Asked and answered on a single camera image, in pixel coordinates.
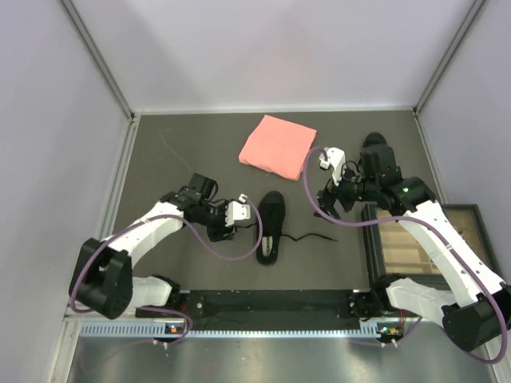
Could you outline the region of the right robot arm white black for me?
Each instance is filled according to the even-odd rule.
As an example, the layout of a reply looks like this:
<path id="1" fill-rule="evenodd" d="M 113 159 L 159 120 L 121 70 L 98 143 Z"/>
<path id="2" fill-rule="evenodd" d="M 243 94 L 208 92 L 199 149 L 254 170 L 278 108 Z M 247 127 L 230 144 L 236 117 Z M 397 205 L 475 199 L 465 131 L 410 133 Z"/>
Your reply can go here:
<path id="1" fill-rule="evenodd" d="M 310 199 L 316 215 L 347 227 L 349 222 L 340 219 L 336 203 L 344 211 L 357 202 L 388 211 L 385 218 L 355 225 L 398 223 L 422 247 L 449 287 L 437 290 L 404 275 L 385 274 L 371 287 L 374 309 L 384 316 L 405 310 L 432 321 L 467 353 L 500 338 L 501 349 L 491 363 L 502 361 L 509 345 L 510 285 L 474 253 L 424 181 L 402 175 L 388 144 L 364 147 L 354 169 L 339 148 L 317 148 L 316 152 L 319 168 L 331 172 L 324 189 Z"/>

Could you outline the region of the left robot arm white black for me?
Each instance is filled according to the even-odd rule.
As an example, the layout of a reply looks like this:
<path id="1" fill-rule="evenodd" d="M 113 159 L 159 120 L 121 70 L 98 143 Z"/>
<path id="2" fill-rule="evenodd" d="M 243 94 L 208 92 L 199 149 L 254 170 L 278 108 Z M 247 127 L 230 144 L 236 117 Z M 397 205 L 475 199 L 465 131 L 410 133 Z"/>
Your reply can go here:
<path id="1" fill-rule="evenodd" d="M 236 223 L 250 218 L 250 206 L 245 195 L 215 201 L 217 190 L 215 180 L 195 173 L 187 185 L 161 197 L 125 229 L 104 239 L 87 239 L 69 286 L 72 309 L 108 319 L 145 306 L 167 317 L 176 314 L 184 301 L 180 285 L 158 274 L 136 277 L 133 268 L 163 239 L 193 224 L 204 226 L 212 242 L 231 239 Z"/>

